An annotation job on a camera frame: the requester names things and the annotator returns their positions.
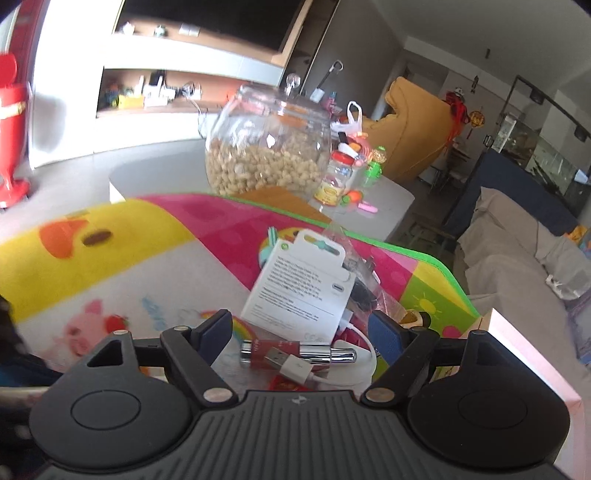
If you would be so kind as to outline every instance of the usb connector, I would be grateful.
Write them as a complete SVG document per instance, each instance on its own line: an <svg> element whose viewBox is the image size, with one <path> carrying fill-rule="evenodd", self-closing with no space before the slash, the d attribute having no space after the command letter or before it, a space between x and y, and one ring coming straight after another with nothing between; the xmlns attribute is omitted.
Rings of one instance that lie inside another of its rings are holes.
<svg viewBox="0 0 591 480"><path fill-rule="evenodd" d="M265 355L265 360L274 368L279 370L279 373L294 382L303 385L313 375L312 364L296 357L282 352L278 348L271 348Z"/></svg>

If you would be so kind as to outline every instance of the glass jar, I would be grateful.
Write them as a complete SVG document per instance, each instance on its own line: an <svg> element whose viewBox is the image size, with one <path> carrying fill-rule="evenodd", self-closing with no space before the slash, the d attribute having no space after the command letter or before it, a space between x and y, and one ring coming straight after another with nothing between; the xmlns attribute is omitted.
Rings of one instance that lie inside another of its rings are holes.
<svg viewBox="0 0 591 480"><path fill-rule="evenodd" d="M335 207L345 193L347 180L353 173L353 157L340 151L332 152L329 166L320 183L320 187L314 194L314 198L324 205Z"/></svg>
<svg viewBox="0 0 591 480"><path fill-rule="evenodd" d="M326 111L303 97L245 85L207 136L205 166L221 195L277 185L309 200L329 157Z"/></svg>

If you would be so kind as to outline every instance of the television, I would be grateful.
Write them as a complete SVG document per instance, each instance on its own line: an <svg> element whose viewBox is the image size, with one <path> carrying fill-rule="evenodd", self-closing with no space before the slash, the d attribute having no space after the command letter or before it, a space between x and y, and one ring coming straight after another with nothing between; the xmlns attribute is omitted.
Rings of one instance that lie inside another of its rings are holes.
<svg viewBox="0 0 591 480"><path fill-rule="evenodd" d="M304 0L125 0L125 17L182 22L283 50Z"/></svg>

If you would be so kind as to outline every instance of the green border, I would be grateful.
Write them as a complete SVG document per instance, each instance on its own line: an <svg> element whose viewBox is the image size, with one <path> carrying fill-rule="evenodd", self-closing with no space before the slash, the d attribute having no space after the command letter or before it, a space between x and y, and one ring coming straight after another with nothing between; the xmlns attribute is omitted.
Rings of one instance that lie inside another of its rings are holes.
<svg viewBox="0 0 591 480"><path fill-rule="evenodd" d="M268 205L263 205L262 203L252 202L250 200L243 200L243 199L239 199L239 198L235 198L235 197L226 197L226 196L215 195L215 194L208 194L208 195L213 196L213 197L220 197L220 198L232 200L232 201L238 202L238 203L245 203L247 205L252 205L255 207L262 208L264 210L269 210L271 212L280 213L281 215L286 215L286 216L294 218L296 220L301 220L302 222L311 223L312 225L316 225L316 226L319 226L322 228L326 228L329 225L328 223L323 223L323 222L319 222L317 220L312 220L311 218L306 218L306 217L298 215L296 213L288 212L286 210L281 210L281 209L274 208L274 207L271 207ZM434 266L436 269L438 269L443 274L445 279L450 284L452 284L453 288L456 290L456 293L460 296L460 298L466 302L466 305L470 308L469 313L475 315L476 317L480 316L480 313L478 313L478 311L474 308L474 305L472 305L472 302L468 299L468 297L466 296L466 293L462 290L460 284L457 282L456 277L454 277L452 275L452 273L449 271L449 269L445 265L443 265L437 258L432 257L431 255L424 254L422 252L415 252L414 250L408 250L403 247L398 247L396 245L391 245L391 244L387 244L384 242L380 242L378 240L374 240L372 238L368 238L366 236L359 235L358 233L349 232L348 230L345 230L344 228L343 228L343 230L348 237L355 238L356 240L360 240L360 241L365 242L367 244L374 245L376 247L380 247L380 248L389 250L394 253L405 255L406 257L414 258L416 260L420 260L420 261L426 262L426 263Z"/></svg>

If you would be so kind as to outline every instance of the usb cable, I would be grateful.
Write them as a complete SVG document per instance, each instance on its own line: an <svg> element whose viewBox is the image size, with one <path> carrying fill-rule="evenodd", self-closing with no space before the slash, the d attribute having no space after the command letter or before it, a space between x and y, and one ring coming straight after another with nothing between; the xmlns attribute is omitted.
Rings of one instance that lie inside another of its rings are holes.
<svg viewBox="0 0 591 480"><path fill-rule="evenodd" d="M371 344L369 339L355 325L348 324L347 328L353 330L363 339L365 343L367 343L367 346L369 347L369 350L372 354L372 365L375 365L376 353L374 346ZM352 379L347 383L329 381L326 378L314 375L312 373L312 364L306 362L306 360L303 360L295 355L289 355L288 353L282 352L275 347L269 349L265 355L265 360L273 367L278 369L281 375L300 385L304 385L308 380L312 380L314 382L324 383L334 387L352 387L365 380L365 378L357 378Z"/></svg>

